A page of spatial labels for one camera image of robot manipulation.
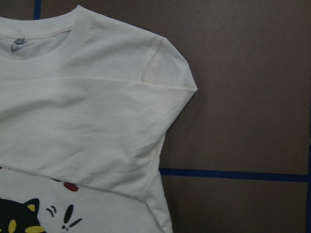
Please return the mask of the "cream long-sleeve cat shirt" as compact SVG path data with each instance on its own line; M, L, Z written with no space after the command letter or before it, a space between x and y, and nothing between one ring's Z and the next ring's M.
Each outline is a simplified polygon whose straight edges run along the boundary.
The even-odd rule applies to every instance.
M160 153L196 91L155 33L82 6L1 18L1 232L172 232Z

